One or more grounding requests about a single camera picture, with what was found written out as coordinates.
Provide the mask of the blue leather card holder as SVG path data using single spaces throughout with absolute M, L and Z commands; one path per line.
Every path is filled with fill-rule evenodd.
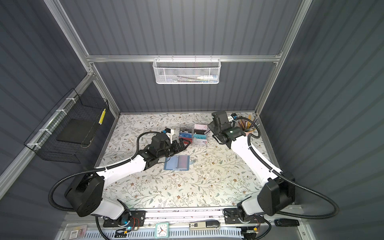
M 188 171 L 190 166 L 194 164 L 195 161 L 187 155 L 177 155 L 172 156 L 169 160 L 165 162 L 164 170 L 167 171 Z

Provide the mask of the clear acrylic card display stand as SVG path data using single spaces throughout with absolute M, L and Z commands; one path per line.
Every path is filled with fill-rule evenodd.
M 211 130 L 207 125 L 192 124 L 180 126 L 179 138 L 185 145 L 206 146 L 208 144 L 208 133 Z

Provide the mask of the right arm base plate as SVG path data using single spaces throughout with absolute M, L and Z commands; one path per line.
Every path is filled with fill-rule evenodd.
M 225 208 L 222 210 L 224 215 L 225 223 L 230 224 L 254 224 L 260 225 L 265 223 L 265 220 L 261 216 L 251 215 L 248 216 L 239 209 L 235 208 Z

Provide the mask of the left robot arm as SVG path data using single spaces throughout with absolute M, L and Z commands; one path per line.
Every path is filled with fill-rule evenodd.
M 188 139 L 171 141 L 167 134 L 156 132 L 151 143 L 143 149 L 137 149 L 132 158 L 103 170 L 98 168 L 94 173 L 74 177 L 65 192 L 65 198 L 80 217 L 92 215 L 117 220 L 127 215 L 129 208 L 121 200 L 106 197 L 105 189 L 127 176 L 148 170 L 158 164 L 161 158 L 171 158 L 183 152 L 190 144 Z

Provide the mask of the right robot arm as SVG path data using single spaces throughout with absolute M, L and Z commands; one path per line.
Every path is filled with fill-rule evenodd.
M 254 135 L 246 134 L 237 127 L 225 111 L 212 113 L 212 119 L 209 129 L 214 139 L 236 153 L 252 170 L 262 187 L 256 196 L 248 197 L 238 204 L 241 214 L 250 216 L 264 213 L 273 216 L 291 205 L 295 201 L 295 186 L 274 173 L 280 174 L 282 171 L 251 143 Z

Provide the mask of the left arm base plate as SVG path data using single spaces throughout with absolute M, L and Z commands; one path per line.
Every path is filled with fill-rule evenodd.
M 120 217 L 116 220 L 113 219 L 105 219 L 103 223 L 104 228 L 135 228 L 135 227 L 143 227 L 146 211 L 130 211 L 124 212 Z

